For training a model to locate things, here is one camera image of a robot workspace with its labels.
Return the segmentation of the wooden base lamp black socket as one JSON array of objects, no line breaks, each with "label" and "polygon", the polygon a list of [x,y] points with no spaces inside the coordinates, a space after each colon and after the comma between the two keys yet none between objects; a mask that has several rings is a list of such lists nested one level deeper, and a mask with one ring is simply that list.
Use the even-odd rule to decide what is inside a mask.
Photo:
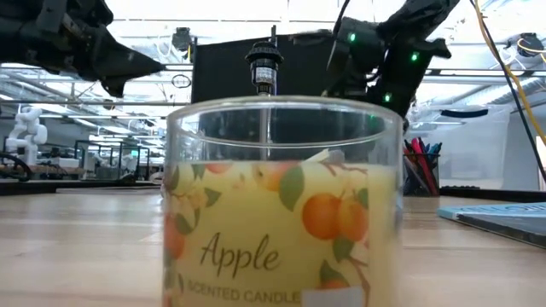
[{"label": "wooden base lamp black socket", "polygon": [[[245,57],[250,66],[252,83],[259,96],[275,96],[277,90],[277,71],[283,62],[283,57],[276,43],[269,41],[257,42]],[[259,141],[262,143],[260,158],[267,160],[270,156],[270,110],[260,111]]]}]

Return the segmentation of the black curved tube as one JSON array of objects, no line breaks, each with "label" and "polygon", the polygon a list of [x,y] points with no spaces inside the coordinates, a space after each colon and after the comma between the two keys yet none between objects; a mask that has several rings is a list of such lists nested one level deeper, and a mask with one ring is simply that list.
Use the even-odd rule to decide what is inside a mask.
[{"label": "black curved tube", "polygon": [[0,153],[0,179],[28,182],[31,176],[32,170],[23,160],[8,153]]}]

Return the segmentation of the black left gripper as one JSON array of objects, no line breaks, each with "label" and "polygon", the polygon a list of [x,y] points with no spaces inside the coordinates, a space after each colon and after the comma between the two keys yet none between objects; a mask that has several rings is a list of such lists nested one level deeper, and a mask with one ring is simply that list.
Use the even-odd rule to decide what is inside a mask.
[{"label": "black left gripper", "polygon": [[166,66],[119,43],[105,0],[0,0],[0,63],[42,67],[101,81],[113,97],[125,83]]}]

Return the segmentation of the clear plastic storage bin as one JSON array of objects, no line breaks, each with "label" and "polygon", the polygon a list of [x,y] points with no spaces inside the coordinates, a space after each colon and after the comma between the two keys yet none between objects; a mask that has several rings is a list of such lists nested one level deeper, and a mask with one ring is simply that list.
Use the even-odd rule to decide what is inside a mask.
[{"label": "clear plastic storage bin", "polygon": [[499,189],[511,108],[430,106],[409,113],[409,139],[440,143],[439,184]]}]

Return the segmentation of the black mesh pen holder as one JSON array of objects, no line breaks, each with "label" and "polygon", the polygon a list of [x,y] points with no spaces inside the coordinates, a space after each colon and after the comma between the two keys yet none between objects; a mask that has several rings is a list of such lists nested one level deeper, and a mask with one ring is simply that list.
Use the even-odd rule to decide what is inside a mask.
[{"label": "black mesh pen holder", "polygon": [[404,196],[439,196],[438,153],[404,150]]}]

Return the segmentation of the small yellow round object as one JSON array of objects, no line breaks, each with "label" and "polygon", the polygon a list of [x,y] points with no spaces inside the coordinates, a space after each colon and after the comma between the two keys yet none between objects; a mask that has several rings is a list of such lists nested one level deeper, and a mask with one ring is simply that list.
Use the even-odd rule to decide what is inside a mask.
[{"label": "small yellow round object", "polygon": [[161,307],[402,307],[402,119],[249,96],[171,113]]}]

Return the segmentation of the Yellowstone waterfall book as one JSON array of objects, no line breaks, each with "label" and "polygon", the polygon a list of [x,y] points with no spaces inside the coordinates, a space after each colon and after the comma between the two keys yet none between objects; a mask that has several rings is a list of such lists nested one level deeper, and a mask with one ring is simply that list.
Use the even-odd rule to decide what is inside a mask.
[{"label": "Yellowstone waterfall book", "polygon": [[546,249],[546,202],[443,206],[439,217]]}]

